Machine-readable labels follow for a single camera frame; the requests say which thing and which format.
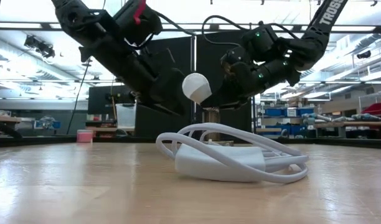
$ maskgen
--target coiled cable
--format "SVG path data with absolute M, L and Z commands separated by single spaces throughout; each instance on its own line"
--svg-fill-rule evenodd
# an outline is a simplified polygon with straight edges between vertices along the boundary
M 265 158 L 265 171 L 255 169 L 251 166 L 242 164 L 222 153 L 212 149 L 208 144 L 202 142 L 205 133 L 202 135 L 200 141 L 193 139 L 192 134 L 195 131 L 205 131 L 205 133 L 223 133 L 242 139 L 246 142 L 258 146 L 263 149 L 263 155 Z M 162 142 L 172 141 L 171 150 L 169 150 Z M 308 173 L 308 168 L 305 162 L 308 160 L 308 156 L 304 156 L 298 150 L 291 149 L 271 139 L 264 138 L 256 134 L 248 133 L 246 131 L 237 130 L 229 126 L 225 126 L 217 123 L 203 123 L 192 124 L 190 126 L 182 128 L 178 133 L 162 133 L 156 139 L 157 148 L 171 159 L 175 159 L 178 152 L 177 143 L 181 142 L 194 149 L 203 152 L 204 154 L 216 159 L 217 161 L 229 166 L 239 173 L 245 174 L 255 181 L 264 180 L 273 183 L 287 184 L 296 182 L 304 177 Z M 290 175 L 274 174 L 273 172 L 285 169 L 292 164 L 296 164 L 301 171 Z

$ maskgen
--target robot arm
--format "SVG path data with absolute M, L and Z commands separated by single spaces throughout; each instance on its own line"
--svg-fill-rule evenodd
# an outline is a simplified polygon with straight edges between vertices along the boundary
M 162 31 L 158 14 L 146 5 L 146 0 L 128 1 L 113 17 L 105 10 L 87 8 L 81 0 L 52 2 L 63 31 L 83 46 L 82 62 L 94 56 L 131 88 L 139 104 L 166 113 L 184 113 L 178 99 L 184 75 L 175 68 L 169 50 L 157 55 L 143 50 L 139 55 L 139 47 L 130 45 L 145 45 Z M 278 37 L 272 29 L 281 27 L 278 24 L 261 22 L 248 31 L 241 39 L 241 47 L 229 50 L 221 58 L 225 79 L 218 91 L 200 102 L 201 107 L 236 109 L 279 82 L 295 85 L 300 71 L 312 68 L 324 55 L 329 33 L 346 3 L 347 0 L 325 0 L 302 38 L 290 31 L 293 39 Z
M 263 24 L 243 35 L 241 47 L 229 50 L 221 64 L 226 71 L 221 88 L 200 105 L 203 108 L 236 109 L 250 97 L 287 81 L 299 82 L 300 72 L 308 70 L 324 55 L 329 34 L 347 0 L 325 0 L 315 13 L 302 38 L 278 37 L 272 26 Z
M 63 31 L 82 45 L 82 62 L 94 56 L 132 90 L 139 104 L 184 114 L 178 99 L 184 75 L 175 68 L 170 51 L 152 55 L 143 49 L 139 55 L 140 47 L 130 45 L 140 46 L 148 36 L 150 40 L 162 31 L 159 16 L 146 0 L 127 1 L 113 17 L 105 10 L 87 8 L 81 0 L 52 2 Z

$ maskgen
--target charger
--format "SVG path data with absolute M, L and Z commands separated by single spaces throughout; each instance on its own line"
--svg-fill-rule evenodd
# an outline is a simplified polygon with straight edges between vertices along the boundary
M 198 140 L 195 131 L 204 131 Z M 207 134 L 223 133 L 251 143 L 250 147 L 220 146 L 212 141 L 204 143 Z M 162 142 L 172 141 L 171 149 Z M 157 148 L 174 160 L 176 171 L 200 179 L 227 182 L 268 181 L 279 184 L 296 182 L 306 177 L 308 156 L 271 139 L 237 130 L 217 123 L 193 124 L 178 133 L 162 133 L 156 139 Z M 295 174 L 276 174 L 296 165 Z

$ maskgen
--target pink container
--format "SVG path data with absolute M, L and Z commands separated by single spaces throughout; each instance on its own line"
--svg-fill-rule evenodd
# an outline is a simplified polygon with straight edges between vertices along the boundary
M 77 130 L 77 142 L 92 143 L 92 130 Z

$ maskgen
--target table surface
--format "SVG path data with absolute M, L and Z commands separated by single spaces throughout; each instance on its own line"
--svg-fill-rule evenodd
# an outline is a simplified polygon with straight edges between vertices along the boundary
M 21 118 L 8 117 L 8 116 L 0 116 L 0 121 L 20 123 L 22 121 L 22 119 Z
M 192 179 L 154 144 L 0 149 L 0 223 L 381 223 L 381 150 L 291 145 L 293 184 Z

